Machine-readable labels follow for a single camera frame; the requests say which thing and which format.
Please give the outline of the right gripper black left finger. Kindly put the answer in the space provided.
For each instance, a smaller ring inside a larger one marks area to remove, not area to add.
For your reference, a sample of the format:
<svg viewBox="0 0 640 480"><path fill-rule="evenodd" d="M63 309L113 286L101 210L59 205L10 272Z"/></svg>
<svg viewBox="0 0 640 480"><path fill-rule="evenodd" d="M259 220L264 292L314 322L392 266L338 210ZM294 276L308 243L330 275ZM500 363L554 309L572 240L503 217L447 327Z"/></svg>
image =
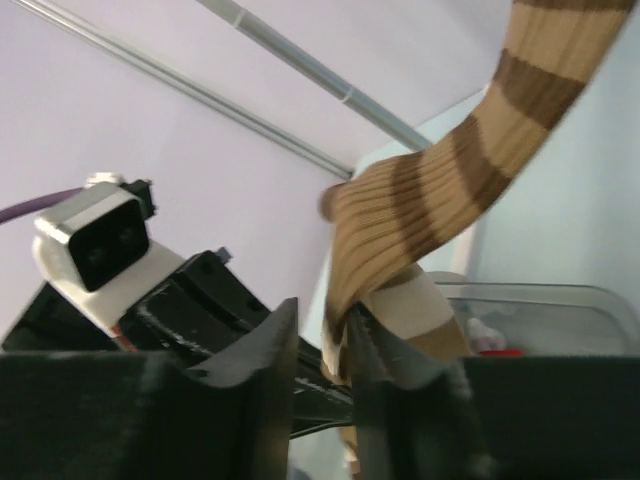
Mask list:
<svg viewBox="0 0 640 480"><path fill-rule="evenodd" d="M159 352L1 358L5 479L283 479L298 303L190 369Z"/></svg>

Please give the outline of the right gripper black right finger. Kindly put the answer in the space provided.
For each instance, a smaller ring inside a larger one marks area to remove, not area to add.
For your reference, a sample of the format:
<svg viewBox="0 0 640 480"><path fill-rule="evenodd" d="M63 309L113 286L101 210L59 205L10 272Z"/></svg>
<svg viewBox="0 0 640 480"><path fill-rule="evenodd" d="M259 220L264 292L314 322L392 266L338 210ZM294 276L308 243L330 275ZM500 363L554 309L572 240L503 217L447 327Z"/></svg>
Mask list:
<svg viewBox="0 0 640 480"><path fill-rule="evenodd" d="M635 479L635 357L469 357L444 364L348 315L365 479Z"/></svg>

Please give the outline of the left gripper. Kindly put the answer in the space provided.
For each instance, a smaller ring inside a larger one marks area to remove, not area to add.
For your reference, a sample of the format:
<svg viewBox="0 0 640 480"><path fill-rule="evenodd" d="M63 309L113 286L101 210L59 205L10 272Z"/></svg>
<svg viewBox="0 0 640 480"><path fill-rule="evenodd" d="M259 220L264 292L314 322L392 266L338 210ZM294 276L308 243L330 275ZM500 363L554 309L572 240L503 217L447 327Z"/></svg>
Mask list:
<svg viewBox="0 0 640 480"><path fill-rule="evenodd" d="M167 350L184 365L194 366L250 333L269 313L216 253L205 251L138 300L118 325L134 349ZM49 284L43 284L3 339L2 347L7 352L118 348ZM294 438L351 423L351 393L321 374L320 361L319 350L300 340Z"/></svg>

